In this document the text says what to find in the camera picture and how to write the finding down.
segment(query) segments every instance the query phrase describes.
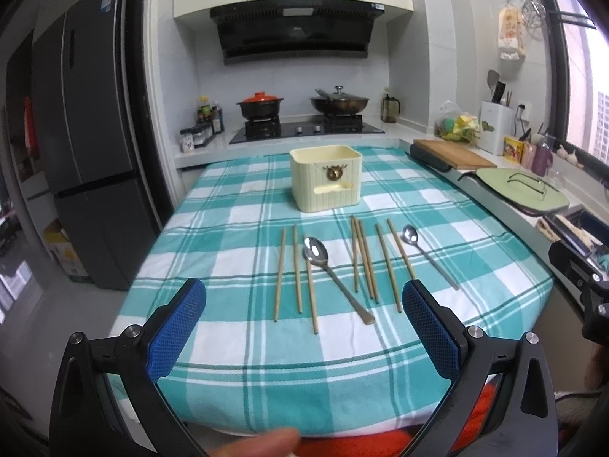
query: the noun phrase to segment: hand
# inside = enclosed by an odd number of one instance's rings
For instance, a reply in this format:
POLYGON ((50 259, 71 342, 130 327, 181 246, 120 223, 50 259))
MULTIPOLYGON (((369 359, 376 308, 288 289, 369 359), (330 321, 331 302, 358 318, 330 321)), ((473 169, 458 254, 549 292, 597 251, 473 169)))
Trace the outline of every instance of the hand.
POLYGON ((211 457, 286 457, 299 443, 296 428, 280 428, 220 447, 211 457))

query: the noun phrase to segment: gray refrigerator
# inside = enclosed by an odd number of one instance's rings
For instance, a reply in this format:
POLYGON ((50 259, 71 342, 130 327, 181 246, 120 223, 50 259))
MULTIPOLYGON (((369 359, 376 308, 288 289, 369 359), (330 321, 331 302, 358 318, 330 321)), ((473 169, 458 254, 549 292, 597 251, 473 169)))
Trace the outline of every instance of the gray refrigerator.
POLYGON ((32 47, 34 124, 59 218, 93 282, 118 290, 171 214, 145 110, 142 0, 129 1, 79 0, 32 47))

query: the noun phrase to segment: wooden chopstick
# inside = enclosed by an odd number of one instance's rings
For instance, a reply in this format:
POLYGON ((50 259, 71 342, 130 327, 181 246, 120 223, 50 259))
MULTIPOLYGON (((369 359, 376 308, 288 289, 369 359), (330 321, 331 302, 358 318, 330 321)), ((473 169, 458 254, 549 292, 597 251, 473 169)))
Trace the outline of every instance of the wooden chopstick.
POLYGON ((375 293, 372 289, 372 280, 370 279, 370 268, 368 268, 368 260, 366 259, 366 248, 363 245, 362 232, 359 228, 360 221, 353 217, 355 220, 355 232, 357 234, 357 243, 359 244, 359 253, 362 255, 363 272, 366 275, 366 284, 368 285, 368 293, 371 299, 374 299, 375 293))
POLYGON ((357 276, 357 247, 356 241, 357 239, 357 230, 355 229, 355 217, 351 215, 351 252, 353 253, 353 287, 355 292, 357 292, 359 277, 357 276))
POLYGON ((402 303, 400 301, 400 293, 398 292, 398 284, 395 282, 394 268, 391 266, 391 258, 387 251, 387 245, 385 244, 385 237, 379 224, 375 225, 376 233, 379 235, 381 241, 381 247, 383 248, 383 254, 385 255, 385 262, 387 263, 387 269, 389 270, 389 278, 391 279, 391 287, 394 288, 395 305, 398 307, 398 313, 402 312, 402 303))
POLYGON ((410 259, 408 259, 408 255, 404 251, 404 247, 402 246, 402 241, 400 241, 398 234, 395 232, 394 224, 391 223, 391 220, 389 218, 387 218, 387 223, 389 224, 391 233, 394 234, 395 244, 398 246, 398 249, 400 249, 400 254, 402 254, 402 259, 404 259, 404 263, 406 263, 408 272, 410 273, 410 276, 414 280, 414 279, 416 279, 415 270, 413 269, 412 264, 410 264, 410 259))
POLYGON ((296 302, 298 304, 298 312, 302 314, 303 312, 303 299, 300 294, 300 270, 298 269, 298 232, 296 230, 296 224, 292 227, 293 234, 293 249, 294 249, 294 279, 296 280, 296 302))
POLYGON ((309 299, 311 300, 311 317, 313 318, 313 333, 318 334, 319 328, 317 326, 317 304, 315 302, 315 290, 313 289, 313 272, 311 271, 311 263, 308 259, 306 261, 306 276, 309 281, 309 299))
POLYGON ((281 280, 283 279, 283 255, 285 254, 285 227, 281 232, 281 252, 279 253, 279 270, 277 271, 277 287, 275 289, 275 316, 273 320, 279 319, 279 302, 281 302, 281 280))
POLYGON ((372 293, 374 295, 374 300, 377 304, 379 304, 379 292, 376 288, 376 278, 374 268, 372 267, 372 259, 370 258, 370 248, 368 247, 368 241, 366 240, 366 234, 363 231, 363 223, 361 220, 358 220, 359 223, 359 231, 362 234, 363 247, 366 250, 366 260, 368 261, 368 272, 370 273, 370 282, 372 283, 372 293))

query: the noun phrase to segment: screw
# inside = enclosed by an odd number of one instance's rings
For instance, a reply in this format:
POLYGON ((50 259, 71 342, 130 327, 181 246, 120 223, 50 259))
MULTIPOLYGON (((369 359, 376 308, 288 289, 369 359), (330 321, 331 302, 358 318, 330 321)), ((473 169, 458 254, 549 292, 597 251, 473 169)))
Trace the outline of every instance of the screw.
POLYGON ((69 342, 70 342, 71 344, 79 344, 79 343, 81 343, 81 342, 82 342, 82 339, 83 339, 83 338, 84 338, 84 335, 83 335, 83 334, 82 334, 80 331, 77 331, 76 333, 72 333, 72 334, 70 335, 70 340, 69 340, 69 342))
POLYGON ((142 333, 142 327, 139 325, 130 325, 124 329, 123 333, 129 338, 135 338, 140 333, 142 333))
POLYGON ((530 344, 537 344, 539 342, 539 337, 532 331, 528 331, 527 334, 525 335, 525 338, 527 339, 527 342, 530 344))
POLYGON ((467 333, 469 333, 474 338, 481 338, 484 335, 484 330, 480 328, 480 326, 470 326, 467 329, 467 333))

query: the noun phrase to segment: purple bottle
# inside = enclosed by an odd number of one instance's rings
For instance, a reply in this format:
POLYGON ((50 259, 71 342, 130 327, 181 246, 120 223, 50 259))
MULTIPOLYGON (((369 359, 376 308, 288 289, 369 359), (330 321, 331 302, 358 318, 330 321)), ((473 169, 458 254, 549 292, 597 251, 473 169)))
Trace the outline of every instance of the purple bottle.
POLYGON ((533 159, 533 165, 531 166, 531 171, 535 175, 545 177, 545 175, 547 174, 547 169, 552 166, 554 157, 552 154, 551 146, 552 144, 550 144, 550 139, 548 137, 544 137, 537 144, 537 149, 535 150, 535 158, 533 159))

